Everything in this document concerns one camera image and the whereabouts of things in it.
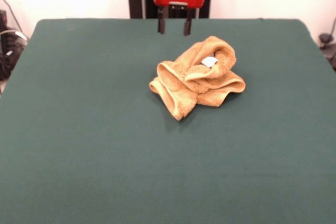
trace green table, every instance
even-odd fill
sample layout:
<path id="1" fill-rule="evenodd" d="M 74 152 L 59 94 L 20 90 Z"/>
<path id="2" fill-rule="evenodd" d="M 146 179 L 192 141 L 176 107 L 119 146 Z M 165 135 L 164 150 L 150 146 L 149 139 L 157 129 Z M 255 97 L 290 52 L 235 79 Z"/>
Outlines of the green table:
<path id="1" fill-rule="evenodd" d="M 298 20 L 43 20 L 0 98 L 0 223 L 336 223 L 336 76 Z M 180 122 L 156 65 L 209 35 L 247 84 Z"/>

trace towel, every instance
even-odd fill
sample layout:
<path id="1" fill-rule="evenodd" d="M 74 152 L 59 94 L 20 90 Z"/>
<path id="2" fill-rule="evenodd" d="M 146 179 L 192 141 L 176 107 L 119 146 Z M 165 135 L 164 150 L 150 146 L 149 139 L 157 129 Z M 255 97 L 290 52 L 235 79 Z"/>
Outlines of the towel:
<path id="1" fill-rule="evenodd" d="M 211 67 L 202 64 L 209 56 L 218 61 Z M 241 93 L 245 82 L 231 71 L 236 63 L 234 49 L 225 41 L 210 36 L 195 43 L 175 61 L 157 66 L 157 77 L 149 83 L 177 120 L 186 117 L 196 104 L 220 106 L 230 92 Z"/>

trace black cable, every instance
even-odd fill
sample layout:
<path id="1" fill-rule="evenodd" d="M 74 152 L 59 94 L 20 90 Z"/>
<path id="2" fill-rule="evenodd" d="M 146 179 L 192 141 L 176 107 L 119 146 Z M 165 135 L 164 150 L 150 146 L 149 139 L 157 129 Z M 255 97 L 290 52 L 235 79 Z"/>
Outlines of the black cable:
<path id="1" fill-rule="evenodd" d="M 336 25 L 336 18 L 334 20 L 334 24 L 332 25 L 332 29 L 331 29 L 331 33 L 330 35 L 333 35 L 334 31 L 335 31 L 335 25 Z"/>
<path id="2" fill-rule="evenodd" d="M 6 0 L 3 0 L 3 2 L 8 6 L 8 9 L 9 9 L 9 11 L 11 12 L 11 14 L 12 14 L 12 16 L 13 16 L 13 18 L 14 18 L 16 24 L 17 24 L 17 27 L 19 28 L 19 30 L 20 30 L 21 33 L 22 33 L 22 28 L 21 28 L 19 22 L 17 21 L 17 18 L 16 18 L 15 14 L 14 14 L 14 12 L 13 12 L 13 10 L 12 10 L 11 5 L 10 5 Z"/>

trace orange towel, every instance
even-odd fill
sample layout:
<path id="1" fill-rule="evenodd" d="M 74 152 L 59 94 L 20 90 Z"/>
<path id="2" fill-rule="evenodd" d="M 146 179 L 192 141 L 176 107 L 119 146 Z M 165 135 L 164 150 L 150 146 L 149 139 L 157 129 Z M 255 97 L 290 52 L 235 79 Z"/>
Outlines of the orange towel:
<path id="1" fill-rule="evenodd" d="M 201 62 L 210 55 L 214 55 L 218 62 L 208 68 Z M 158 64 L 158 76 L 149 87 L 180 120 L 196 104 L 220 106 L 230 92 L 244 91 L 245 82 L 231 71 L 235 63 L 234 49 L 225 41 L 210 36 L 195 43 L 174 62 Z"/>

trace white tag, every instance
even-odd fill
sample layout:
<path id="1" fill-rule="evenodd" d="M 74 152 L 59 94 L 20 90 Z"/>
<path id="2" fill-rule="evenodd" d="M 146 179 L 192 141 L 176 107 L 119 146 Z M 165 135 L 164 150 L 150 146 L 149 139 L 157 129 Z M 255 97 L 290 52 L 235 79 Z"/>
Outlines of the white tag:
<path id="1" fill-rule="evenodd" d="M 214 57 L 213 54 L 202 60 L 202 64 L 208 68 L 211 68 L 214 64 L 216 64 L 216 62 L 218 62 L 218 60 Z"/>

